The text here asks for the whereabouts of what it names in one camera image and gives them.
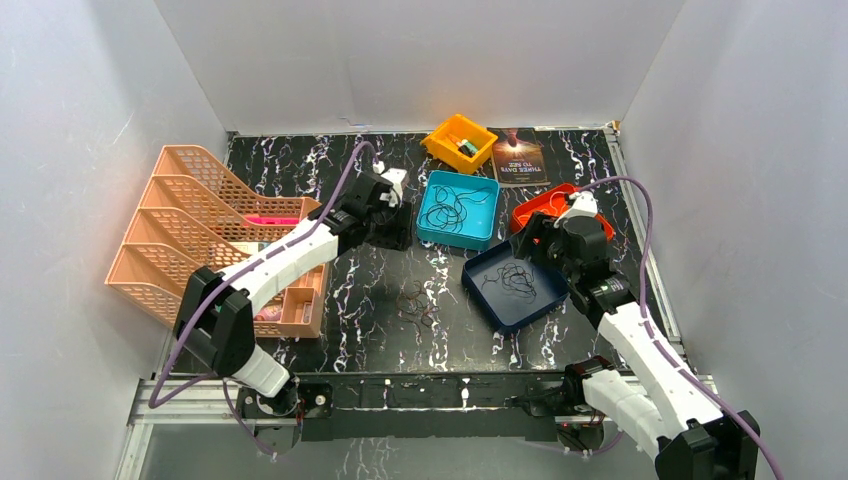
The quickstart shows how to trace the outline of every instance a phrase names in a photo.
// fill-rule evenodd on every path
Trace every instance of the book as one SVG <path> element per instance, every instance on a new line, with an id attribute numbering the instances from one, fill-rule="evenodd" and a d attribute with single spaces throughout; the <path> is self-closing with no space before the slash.
<path id="1" fill-rule="evenodd" d="M 491 129 L 498 136 L 492 147 L 495 179 L 502 187 L 536 187 L 550 185 L 542 147 L 536 132 L 530 128 Z"/>

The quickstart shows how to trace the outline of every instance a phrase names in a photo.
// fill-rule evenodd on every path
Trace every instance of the white panel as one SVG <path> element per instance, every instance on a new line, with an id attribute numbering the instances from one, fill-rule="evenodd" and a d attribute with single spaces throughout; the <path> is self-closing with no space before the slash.
<path id="1" fill-rule="evenodd" d="M 690 0 L 622 127 L 686 351 L 757 418 L 787 478 L 848 477 L 834 376 L 848 336 L 846 19 L 841 1 Z"/>
<path id="2" fill-rule="evenodd" d="M 103 285 L 165 143 L 220 122 L 152 2 L 0 2 L 0 465 L 109 478 L 166 329 Z"/>
<path id="3" fill-rule="evenodd" d="M 682 0 L 156 0 L 241 133 L 623 117 Z"/>

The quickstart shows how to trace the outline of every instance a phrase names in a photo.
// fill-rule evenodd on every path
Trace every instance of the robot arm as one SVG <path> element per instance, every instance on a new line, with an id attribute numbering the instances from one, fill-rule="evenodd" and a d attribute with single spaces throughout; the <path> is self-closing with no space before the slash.
<path id="1" fill-rule="evenodd" d="M 272 408 L 287 411 L 296 398 L 292 375 L 256 344 L 253 317 L 303 274 L 363 243 L 395 250 L 409 248 L 412 209 L 402 201 L 407 172 L 383 171 L 381 163 L 375 166 L 377 170 L 381 173 L 360 173 L 320 224 L 316 222 L 325 206 L 313 211 L 288 235 L 239 264 L 220 272 L 208 267 L 195 271 L 177 314 L 177 337 L 210 292 L 225 280 L 232 279 L 232 283 L 201 314 L 186 348 L 217 376 L 236 379 L 270 399 Z M 292 241 L 313 228 L 309 237 Z"/>
<path id="2" fill-rule="evenodd" d="M 591 207 L 587 195 L 575 194 L 573 206 Z M 566 275 L 577 310 L 618 350 L 647 391 L 634 391 L 608 361 L 595 357 L 567 368 L 566 397 L 615 420 L 651 457 L 661 479 L 753 479 L 757 447 L 686 380 L 682 373 L 691 374 L 686 362 L 650 315 L 642 317 L 629 281 L 611 267 L 596 213 L 587 207 L 559 218 L 537 212 L 510 239 L 517 258 Z M 753 418 L 747 412 L 741 416 L 758 433 Z"/>

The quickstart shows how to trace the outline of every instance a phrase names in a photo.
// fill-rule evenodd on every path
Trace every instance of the black marble surface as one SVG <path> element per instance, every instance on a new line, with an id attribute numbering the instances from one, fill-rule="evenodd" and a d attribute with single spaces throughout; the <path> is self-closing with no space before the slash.
<path id="1" fill-rule="evenodd" d="M 519 137 L 528 136 L 520 132 Z M 426 154 L 424 134 L 236 137 L 228 164 L 257 193 L 311 196 L 326 202 L 354 146 L 372 142 L 389 167 L 405 168 L 410 183 L 405 198 L 417 213 L 432 170 L 452 170 Z M 615 175 L 601 130 L 535 132 L 546 159 L 550 187 L 502 189 L 491 245 L 510 235 L 509 217 L 518 204 L 563 182 L 586 185 Z M 364 155 L 364 163 L 371 159 Z M 359 170 L 361 161 L 356 164 Z M 477 175 L 493 177 L 491 163 Z M 621 189 L 595 191 L 601 213 L 615 228 L 613 258 L 635 284 L 640 250 Z M 592 355 L 621 360 L 589 322 L 566 301 L 546 317 L 514 335 L 501 335 L 481 316 L 460 284 L 462 265 L 476 251 L 424 243 L 417 238 L 406 252 L 369 245 L 331 264 L 319 339 L 260 339 L 259 344 L 294 372 L 479 372 L 561 370 Z M 432 304 L 432 328 L 418 330 L 400 319 L 399 292 L 420 281 Z M 654 318 L 660 318 L 649 292 Z M 204 371 L 183 355 L 175 372 Z"/>

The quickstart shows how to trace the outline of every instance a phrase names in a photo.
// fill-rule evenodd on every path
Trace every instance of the orange mesh file holder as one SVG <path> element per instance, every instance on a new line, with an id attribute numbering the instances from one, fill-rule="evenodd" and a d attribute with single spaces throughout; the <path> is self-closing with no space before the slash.
<path id="1" fill-rule="evenodd" d="M 256 224 L 244 215 L 300 220 L 319 205 L 306 197 L 257 195 L 205 149 L 166 146 L 106 284 L 173 327 L 192 272 L 201 265 L 220 270 L 248 258 L 234 242 L 274 242 L 293 229 Z M 280 320 L 255 321 L 256 336 L 317 338 L 327 276 L 325 266 L 316 267 L 280 292 L 272 300 L 283 305 Z"/>

